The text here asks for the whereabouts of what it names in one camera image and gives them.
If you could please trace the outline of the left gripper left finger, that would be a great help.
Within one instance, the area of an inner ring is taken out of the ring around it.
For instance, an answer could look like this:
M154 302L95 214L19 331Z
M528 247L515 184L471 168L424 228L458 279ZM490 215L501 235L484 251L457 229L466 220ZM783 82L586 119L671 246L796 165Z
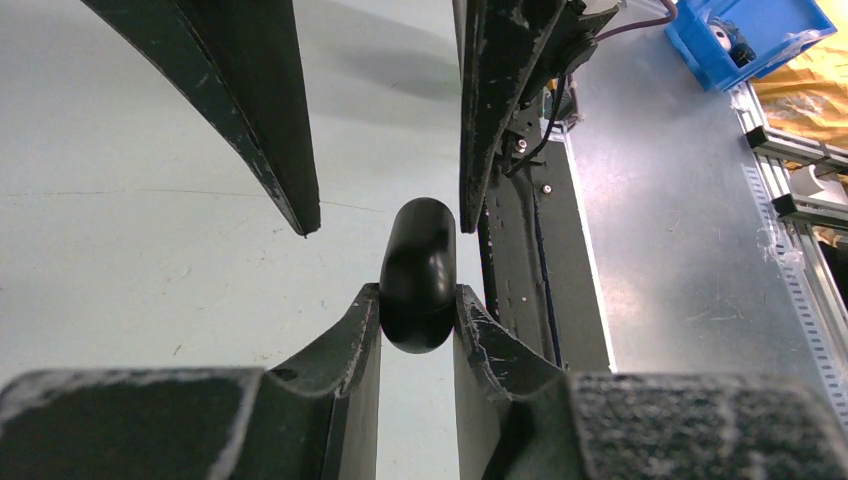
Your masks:
M272 369L54 369L1 393L5 479L372 479L377 288Z

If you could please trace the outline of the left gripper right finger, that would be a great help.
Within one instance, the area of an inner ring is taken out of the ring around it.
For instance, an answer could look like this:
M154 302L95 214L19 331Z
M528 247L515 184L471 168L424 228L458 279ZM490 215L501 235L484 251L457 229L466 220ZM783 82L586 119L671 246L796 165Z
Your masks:
M847 439L803 383L566 372L456 291L464 479L843 479Z

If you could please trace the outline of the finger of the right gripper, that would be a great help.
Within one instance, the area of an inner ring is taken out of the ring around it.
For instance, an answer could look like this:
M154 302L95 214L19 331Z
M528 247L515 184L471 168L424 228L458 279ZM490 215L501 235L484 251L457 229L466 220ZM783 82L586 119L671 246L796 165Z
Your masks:
M455 1L460 60L459 225L476 231L497 142L567 3Z
M233 148L301 236L321 226L293 4L87 0Z

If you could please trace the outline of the black earbud charging case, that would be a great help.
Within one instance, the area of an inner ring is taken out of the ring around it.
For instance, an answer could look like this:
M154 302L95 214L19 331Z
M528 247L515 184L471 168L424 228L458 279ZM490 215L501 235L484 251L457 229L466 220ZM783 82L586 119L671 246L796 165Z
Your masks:
M453 330L456 306L456 226L441 201L420 197L397 213L379 279L380 325L410 354L439 348Z

